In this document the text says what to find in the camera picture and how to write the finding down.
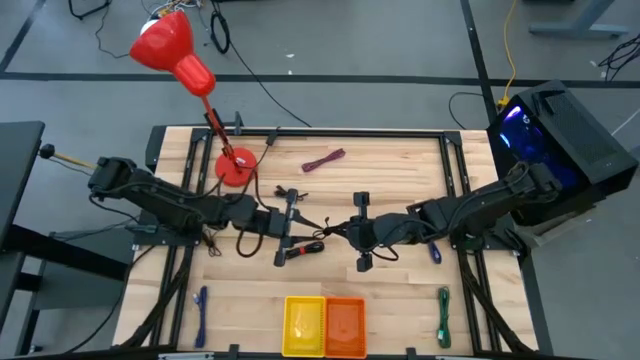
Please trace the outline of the black knob yellow stick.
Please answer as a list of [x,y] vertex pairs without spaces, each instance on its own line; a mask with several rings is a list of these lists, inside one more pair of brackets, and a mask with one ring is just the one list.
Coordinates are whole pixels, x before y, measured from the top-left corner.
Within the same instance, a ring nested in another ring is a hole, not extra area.
[[61,161],[66,162],[66,163],[73,164],[73,165],[80,166],[80,167],[84,167],[84,168],[88,168],[88,169],[95,169],[96,168],[95,165],[90,164],[88,162],[85,162],[85,161],[82,161],[82,160],[78,160],[78,159],[75,159],[73,157],[58,153],[56,151],[55,146],[52,145],[52,144],[44,144],[44,145],[42,145],[40,147],[40,149],[39,149],[39,156],[41,158],[43,158],[43,159],[61,160]]

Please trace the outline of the yellow plastic basket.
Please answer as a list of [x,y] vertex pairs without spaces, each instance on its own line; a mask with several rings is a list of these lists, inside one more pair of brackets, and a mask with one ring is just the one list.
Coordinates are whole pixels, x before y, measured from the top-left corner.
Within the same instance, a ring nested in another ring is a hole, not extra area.
[[325,298],[287,296],[281,354],[284,357],[322,358],[325,355]]

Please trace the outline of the red desk lamp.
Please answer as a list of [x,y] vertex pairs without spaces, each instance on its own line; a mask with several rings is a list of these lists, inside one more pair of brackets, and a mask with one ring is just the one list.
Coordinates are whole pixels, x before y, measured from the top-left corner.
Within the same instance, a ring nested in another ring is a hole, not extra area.
[[216,176],[231,187],[249,184],[257,166],[256,157],[246,148],[231,145],[208,100],[216,78],[195,52],[193,32],[185,13],[176,11],[161,17],[137,37],[129,55],[145,67],[171,73],[190,94],[202,101],[208,123],[222,142],[222,154],[215,163]]

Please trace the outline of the orange plastic basket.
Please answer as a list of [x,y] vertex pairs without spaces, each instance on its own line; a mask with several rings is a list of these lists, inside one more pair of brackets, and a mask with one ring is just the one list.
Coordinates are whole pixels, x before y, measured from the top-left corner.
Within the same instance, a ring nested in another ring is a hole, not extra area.
[[325,308],[325,356],[364,359],[367,356],[365,300],[327,297]]

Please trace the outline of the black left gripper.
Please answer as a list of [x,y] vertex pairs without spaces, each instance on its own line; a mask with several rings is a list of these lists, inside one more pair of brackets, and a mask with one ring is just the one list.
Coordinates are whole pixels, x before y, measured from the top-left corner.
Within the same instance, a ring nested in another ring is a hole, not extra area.
[[270,210],[270,221],[268,227],[268,234],[278,238],[279,244],[274,256],[274,265],[276,267],[283,267],[286,263],[286,252],[293,246],[293,243],[303,242],[316,242],[322,241],[323,235],[313,236],[290,236],[291,222],[294,217],[295,221],[299,224],[322,230],[323,227],[315,222],[305,218],[301,212],[296,209],[296,203],[298,200],[298,191],[296,189],[289,189],[286,194],[286,209],[284,212],[276,208]]

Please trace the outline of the black computer case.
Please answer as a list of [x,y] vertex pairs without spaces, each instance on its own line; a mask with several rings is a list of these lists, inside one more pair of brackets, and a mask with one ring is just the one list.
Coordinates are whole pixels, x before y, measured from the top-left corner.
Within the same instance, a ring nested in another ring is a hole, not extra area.
[[627,189],[639,166],[559,80],[513,96],[486,132],[500,177],[518,161],[544,163],[562,185],[556,200],[512,211],[521,226],[590,208]]

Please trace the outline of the grey desk leg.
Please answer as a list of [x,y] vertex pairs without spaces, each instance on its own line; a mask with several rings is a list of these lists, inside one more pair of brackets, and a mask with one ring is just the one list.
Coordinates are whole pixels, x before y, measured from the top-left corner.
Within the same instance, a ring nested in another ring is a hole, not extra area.
[[529,32],[538,36],[573,39],[615,39],[629,33],[629,28],[611,24],[597,24],[615,0],[588,0],[586,7],[574,19],[564,22],[538,22],[529,25]]

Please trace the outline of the black desk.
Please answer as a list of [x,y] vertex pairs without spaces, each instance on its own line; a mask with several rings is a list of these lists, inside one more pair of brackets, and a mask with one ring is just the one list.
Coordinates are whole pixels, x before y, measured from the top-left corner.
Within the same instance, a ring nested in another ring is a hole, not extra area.
[[66,232],[58,240],[14,223],[44,129],[40,121],[0,123],[0,333],[15,293],[31,294],[17,356],[39,349],[32,340],[42,311],[115,303],[132,262],[121,230]]

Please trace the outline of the black USB cable red tie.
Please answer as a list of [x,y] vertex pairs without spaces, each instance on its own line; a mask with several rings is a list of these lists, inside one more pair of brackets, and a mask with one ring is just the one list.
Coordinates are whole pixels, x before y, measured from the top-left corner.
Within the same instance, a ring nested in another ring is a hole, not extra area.
[[289,260],[299,256],[304,256],[307,254],[320,253],[320,252],[323,252],[324,249],[325,249],[324,243],[321,241],[316,241],[301,247],[296,247],[291,250],[287,250],[285,253],[285,257],[287,260]]

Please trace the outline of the grey computer stand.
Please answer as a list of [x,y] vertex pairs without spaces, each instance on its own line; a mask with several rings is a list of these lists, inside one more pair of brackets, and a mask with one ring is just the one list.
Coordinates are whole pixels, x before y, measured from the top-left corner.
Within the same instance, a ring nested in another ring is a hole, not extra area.
[[589,222],[589,216],[595,209],[596,206],[592,205],[534,226],[516,225],[515,231],[530,248],[541,247]]

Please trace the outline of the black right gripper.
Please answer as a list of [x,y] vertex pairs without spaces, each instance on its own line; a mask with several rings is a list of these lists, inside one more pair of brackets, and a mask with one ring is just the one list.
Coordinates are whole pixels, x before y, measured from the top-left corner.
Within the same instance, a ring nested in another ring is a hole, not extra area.
[[348,241],[349,244],[359,252],[356,261],[358,272],[364,273],[373,267],[373,255],[379,240],[374,231],[375,222],[368,218],[368,206],[370,196],[368,192],[355,192],[353,203],[358,209],[358,214],[352,216],[349,222],[343,222],[335,226],[328,226],[328,233],[345,233],[347,237],[339,234],[332,234],[330,239]]

